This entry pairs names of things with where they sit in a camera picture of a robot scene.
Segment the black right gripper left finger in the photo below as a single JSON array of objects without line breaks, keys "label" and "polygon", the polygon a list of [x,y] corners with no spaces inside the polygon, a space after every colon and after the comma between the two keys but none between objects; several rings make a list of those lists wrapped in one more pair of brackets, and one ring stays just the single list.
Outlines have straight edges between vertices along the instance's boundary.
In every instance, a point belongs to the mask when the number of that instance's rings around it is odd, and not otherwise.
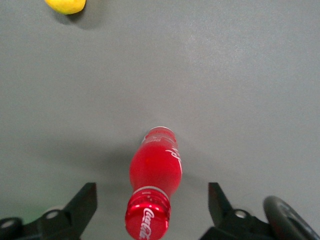
[{"label": "black right gripper left finger", "polygon": [[19,217],[0,220],[2,240],[79,240],[97,210],[97,185],[86,183],[61,209],[46,211],[23,224]]}]

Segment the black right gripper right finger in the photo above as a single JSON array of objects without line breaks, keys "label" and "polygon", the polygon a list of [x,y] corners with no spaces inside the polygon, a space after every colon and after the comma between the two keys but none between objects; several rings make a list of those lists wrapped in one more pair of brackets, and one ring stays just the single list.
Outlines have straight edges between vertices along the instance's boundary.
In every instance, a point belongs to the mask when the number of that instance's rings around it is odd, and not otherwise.
[{"label": "black right gripper right finger", "polygon": [[272,240],[269,224],[243,209],[233,208],[217,182],[208,183],[208,210],[213,226],[202,240]]}]

